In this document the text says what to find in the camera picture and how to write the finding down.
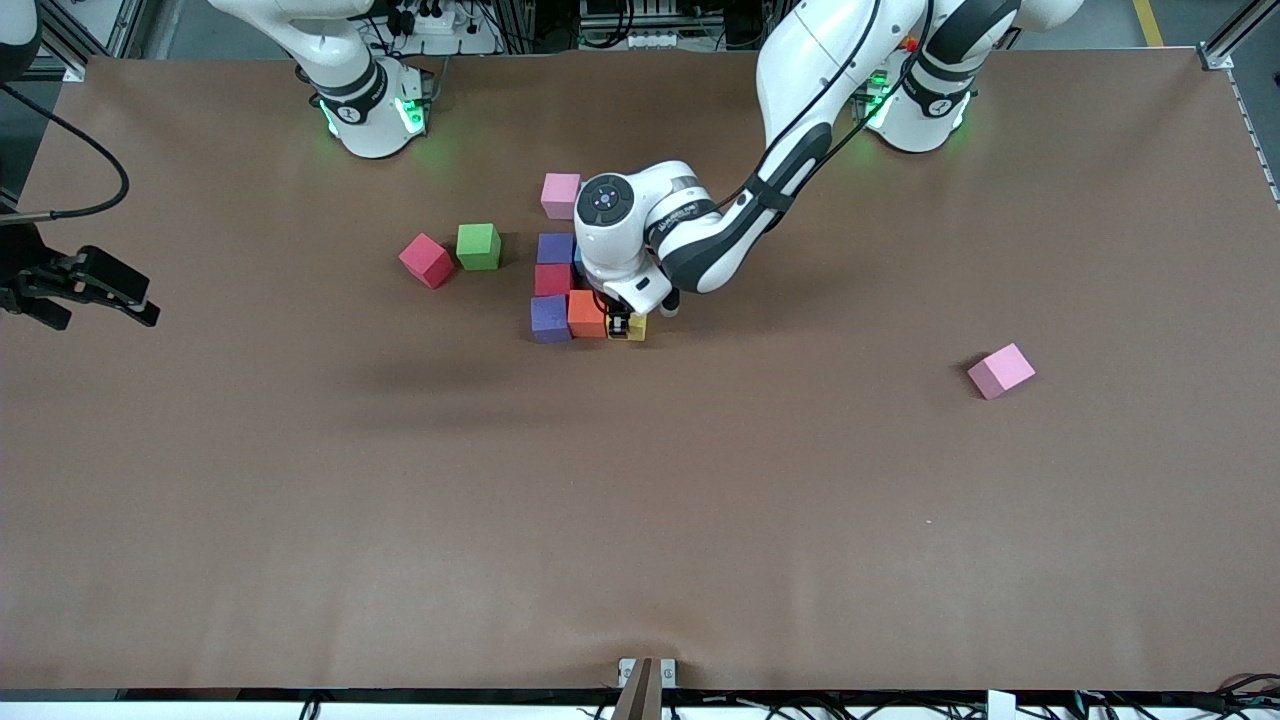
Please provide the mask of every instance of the cube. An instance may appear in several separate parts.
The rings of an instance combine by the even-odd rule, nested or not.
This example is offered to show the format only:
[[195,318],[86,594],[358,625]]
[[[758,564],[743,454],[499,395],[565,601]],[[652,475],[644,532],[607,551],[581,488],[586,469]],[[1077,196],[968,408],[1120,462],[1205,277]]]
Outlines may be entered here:
[[535,296],[568,295],[571,290],[573,290],[573,268],[571,265],[534,266]]
[[449,252],[425,233],[419,233],[413,242],[401,251],[399,258],[408,272],[431,290],[444,284],[444,281],[453,274],[453,259],[449,258]]
[[604,311],[595,304],[595,291],[575,290],[568,293],[568,329],[573,337],[608,337]]
[[458,225],[458,263],[467,270],[497,270],[502,238],[492,223]]
[[568,342],[573,338],[568,331],[568,305],[563,295],[530,299],[529,316],[538,342]]
[[544,232],[538,236],[539,265],[572,265],[573,233]]
[[649,324],[648,315],[636,315],[635,313],[632,313],[631,318],[627,320],[627,340],[630,340],[631,342],[644,342],[645,329],[648,324]]
[[572,220],[573,202],[577,201],[577,188],[582,176],[573,173],[547,173],[543,179],[543,210],[553,220]]
[[1023,357],[1023,352],[1014,343],[1001,347],[982,363],[969,368],[969,377],[987,400],[1000,397],[1034,374],[1032,364]]

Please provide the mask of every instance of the green cube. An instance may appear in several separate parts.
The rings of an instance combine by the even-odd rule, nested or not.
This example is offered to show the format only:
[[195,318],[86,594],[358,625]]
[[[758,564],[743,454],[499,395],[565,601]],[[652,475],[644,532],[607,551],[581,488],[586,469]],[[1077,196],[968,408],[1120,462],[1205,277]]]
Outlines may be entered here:
[[458,263],[467,270],[497,270],[502,238],[492,223],[458,225]]

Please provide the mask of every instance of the red cube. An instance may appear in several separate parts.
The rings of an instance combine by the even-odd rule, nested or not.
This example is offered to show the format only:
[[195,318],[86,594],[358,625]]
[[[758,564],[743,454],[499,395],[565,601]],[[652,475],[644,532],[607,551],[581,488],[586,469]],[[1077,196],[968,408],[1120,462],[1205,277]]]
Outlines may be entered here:
[[568,295],[573,290],[572,265],[534,265],[534,296]]
[[401,252],[401,263],[404,263],[408,272],[431,290],[444,284],[444,281],[453,274],[453,259],[449,258],[449,251],[425,234],[419,234],[408,243]]

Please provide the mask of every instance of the orange cube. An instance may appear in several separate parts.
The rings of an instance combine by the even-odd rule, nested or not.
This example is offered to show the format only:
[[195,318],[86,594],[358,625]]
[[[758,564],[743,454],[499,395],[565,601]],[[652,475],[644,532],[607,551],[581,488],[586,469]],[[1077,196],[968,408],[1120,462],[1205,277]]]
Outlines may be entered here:
[[568,293],[568,331],[573,337],[608,337],[604,311],[595,304],[595,291],[575,290]]

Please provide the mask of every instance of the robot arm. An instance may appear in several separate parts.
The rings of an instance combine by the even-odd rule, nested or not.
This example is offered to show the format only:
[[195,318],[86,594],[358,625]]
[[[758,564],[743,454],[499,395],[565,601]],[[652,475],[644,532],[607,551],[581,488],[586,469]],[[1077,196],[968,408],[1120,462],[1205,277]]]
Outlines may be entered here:
[[[942,145],[959,124],[974,74],[1020,8],[1028,15],[1024,27],[1044,31],[1070,18],[1082,1],[936,0],[928,42],[909,76],[892,83],[897,90],[878,108],[873,129],[900,150]],[[716,211],[680,161],[591,178],[575,208],[591,284],[648,314],[659,305],[673,311],[675,291],[710,292],[728,282],[824,161],[832,126],[854,91],[878,68],[902,67],[905,55],[893,51],[924,8],[925,0],[806,0],[796,6],[760,51],[756,92],[767,149],[732,205]]]
[[728,282],[831,149],[846,100],[923,9],[924,0],[806,0],[782,20],[756,65],[765,154],[724,214],[684,163],[591,178],[575,225],[596,290],[648,314],[672,286],[710,292]]
[[426,132],[422,73],[369,53],[347,18],[374,0],[210,0],[278,42],[320,95],[329,132],[355,155],[385,158]]

